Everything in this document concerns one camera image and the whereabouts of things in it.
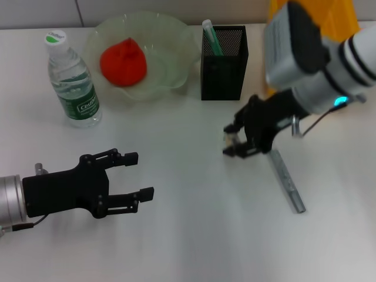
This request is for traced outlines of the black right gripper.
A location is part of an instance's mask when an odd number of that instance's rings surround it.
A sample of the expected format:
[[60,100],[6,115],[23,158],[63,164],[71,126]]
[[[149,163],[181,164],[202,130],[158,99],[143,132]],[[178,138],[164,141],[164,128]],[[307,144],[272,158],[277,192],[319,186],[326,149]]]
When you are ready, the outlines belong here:
[[268,153],[277,134],[291,125],[292,117],[307,116],[309,113],[297,102],[292,90],[278,92],[266,100],[253,95],[223,129],[224,133],[237,133],[243,128],[247,141],[229,142],[222,153],[242,159]]

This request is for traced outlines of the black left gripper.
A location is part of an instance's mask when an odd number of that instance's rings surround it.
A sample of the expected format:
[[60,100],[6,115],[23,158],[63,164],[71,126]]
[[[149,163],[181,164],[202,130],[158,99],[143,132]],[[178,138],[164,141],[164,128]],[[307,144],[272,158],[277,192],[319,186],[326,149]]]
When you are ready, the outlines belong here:
[[110,149],[80,157],[73,169],[26,177],[22,179],[26,213],[28,217],[38,217],[85,209],[96,219],[106,215],[137,213],[140,203],[153,200],[154,187],[108,196],[109,179],[105,169],[134,166],[138,160],[137,152],[122,155],[117,149]]

